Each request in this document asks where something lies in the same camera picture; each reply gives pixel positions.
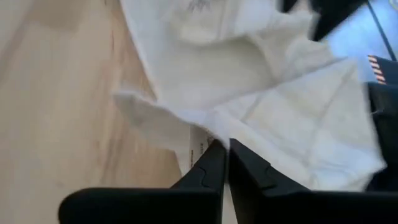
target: light wood surface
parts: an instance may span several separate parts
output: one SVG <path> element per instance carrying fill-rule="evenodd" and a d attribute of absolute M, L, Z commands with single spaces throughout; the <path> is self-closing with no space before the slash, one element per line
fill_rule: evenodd
<path fill-rule="evenodd" d="M 114 105 L 121 82 L 150 94 L 117 0 L 36 0 L 15 23 L 0 51 L 0 223 L 57 223 L 85 187 L 178 180 L 175 154 Z"/>

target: white cloth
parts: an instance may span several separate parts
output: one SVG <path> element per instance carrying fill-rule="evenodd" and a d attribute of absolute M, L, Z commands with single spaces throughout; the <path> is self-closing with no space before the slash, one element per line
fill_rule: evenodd
<path fill-rule="evenodd" d="M 157 101 L 125 89 L 116 101 L 176 152 L 183 174 L 206 131 L 310 189 L 362 190 L 384 167 L 356 64 L 307 39 L 308 11 L 282 14 L 268 0 L 121 2 Z"/>

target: black object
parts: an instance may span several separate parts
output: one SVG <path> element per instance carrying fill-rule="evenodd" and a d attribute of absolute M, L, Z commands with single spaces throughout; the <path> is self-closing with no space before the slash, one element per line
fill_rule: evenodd
<path fill-rule="evenodd" d="M 86 189 L 61 204 L 61 224 L 221 223 L 226 149 L 211 144 L 171 189 Z M 398 222 L 398 194 L 313 192 L 231 140 L 229 182 L 238 223 Z"/>
<path fill-rule="evenodd" d="M 68 196 L 61 224 L 221 223 L 226 149 L 214 141 L 170 189 L 85 189 Z"/>
<path fill-rule="evenodd" d="M 387 168 L 373 177 L 367 190 L 396 192 L 398 191 L 398 86 L 370 83 L 369 97 L 381 154 L 387 163 Z"/>
<path fill-rule="evenodd" d="M 283 0 L 282 12 L 289 12 L 298 0 Z M 338 24 L 348 18 L 367 0 L 311 0 L 312 9 L 320 14 L 319 20 L 313 25 L 311 39 L 319 41 L 332 31 Z"/>
<path fill-rule="evenodd" d="M 398 85 L 398 62 L 377 56 L 368 57 L 370 66 L 380 83 Z"/>

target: white fabric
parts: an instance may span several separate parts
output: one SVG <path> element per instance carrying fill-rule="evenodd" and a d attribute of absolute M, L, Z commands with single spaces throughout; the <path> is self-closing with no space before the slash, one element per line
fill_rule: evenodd
<path fill-rule="evenodd" d="M 121 2 L 157 101 L 134 90 L 116 100 L 151 142 L 176 152 L 183 174 L 192 142 L 206 139 L 198 127 L 226 146 L 236 138 L 310 189 L 362 190 L 384 167 L 356 64 L 307 39 L 308 11 L 282 14 L 268 0 Z"/>

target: orange and white stripe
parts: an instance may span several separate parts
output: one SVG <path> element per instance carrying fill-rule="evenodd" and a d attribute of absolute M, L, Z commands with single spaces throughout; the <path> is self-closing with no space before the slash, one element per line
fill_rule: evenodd
<path fill-rule="evenodd" d="M 386 84 L 386 78 L 384 78 L 383 72 L 380 70 L 380 65 L 377 62 L 377 58 L 373 55 L 368 55 L 368 59 L 372 66 L 373 72 L 376 75 L 377 82 L 380 84 Z"/>

